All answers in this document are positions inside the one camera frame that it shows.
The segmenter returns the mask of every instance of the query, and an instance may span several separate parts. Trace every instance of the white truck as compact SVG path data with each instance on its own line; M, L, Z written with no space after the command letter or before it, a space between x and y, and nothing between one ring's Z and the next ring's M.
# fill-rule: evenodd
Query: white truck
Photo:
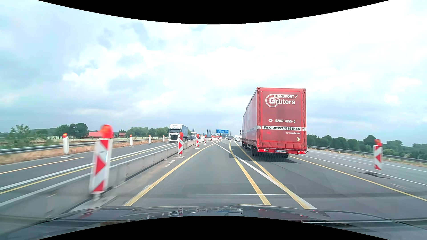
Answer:
M196 139L196 136L197 136L197 133L196 133L196 132L191 132L191 133L190 133L190 136L189 136L189 139L190 139L190 140Z
M168 141L178 142L178 137L180 132L184 134L184 142L187 141L188 127L180 123L171 124L168 129Z

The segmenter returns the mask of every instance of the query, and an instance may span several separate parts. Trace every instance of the dry grass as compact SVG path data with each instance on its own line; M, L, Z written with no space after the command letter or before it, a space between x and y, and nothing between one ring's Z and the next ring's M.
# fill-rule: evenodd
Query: dry grass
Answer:
M152 139L152 143L162 142L162 139ZM144 144L148 143L148 140L134 140L133 144ZM124 143L114 143L113 148L130 146L129 142ZM91 146L78 146L78 147L70 147L69 154L76 154L81 152L90 152L94 150L94 145ZM41 158L51 158L65 155L63 149L51 149L51 150L43 150L43 151L34 151L34 152L22 152L22 153L12 153L7 155L0 155L0 165L31 161Z

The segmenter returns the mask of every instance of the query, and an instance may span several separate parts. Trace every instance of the car hood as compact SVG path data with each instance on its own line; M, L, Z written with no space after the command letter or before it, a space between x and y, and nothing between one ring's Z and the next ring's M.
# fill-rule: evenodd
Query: car hood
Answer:
M389 233L386 231L386 229L396 230L396 227L399 227L400 230L404 229L404 231L410 231L412 233L416 232L417 234L412 234L411 239L418 239L416 235L423 237L426 234L424 229L408 225L407 223L368 214L346 211L317 209L299 210L295 208L275 207L269 205L233 205L217 208L198 206L168 206L152 208L117 206L90 208L69 212L56 218L38 222L31 226L4 234L0 239L35 240L121 222L191 216L262 217L306 222L361 232L389 240L404 239L395 232Z

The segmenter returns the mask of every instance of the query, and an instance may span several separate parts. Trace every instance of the blue highway sign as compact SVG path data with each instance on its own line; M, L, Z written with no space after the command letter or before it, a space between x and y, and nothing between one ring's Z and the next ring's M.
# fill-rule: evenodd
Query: blue highway sign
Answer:
M225 133L225 134L228 134L228 130L217 129L216 133Z

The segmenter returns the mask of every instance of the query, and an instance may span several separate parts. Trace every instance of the grüters logo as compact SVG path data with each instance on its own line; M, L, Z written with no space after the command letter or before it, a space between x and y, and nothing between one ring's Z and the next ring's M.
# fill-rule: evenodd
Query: grüters logo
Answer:
M295 99L297 96L296 94L270 94L266 97L266 104L271 108L279 104L295 104L295 100L287 99Z

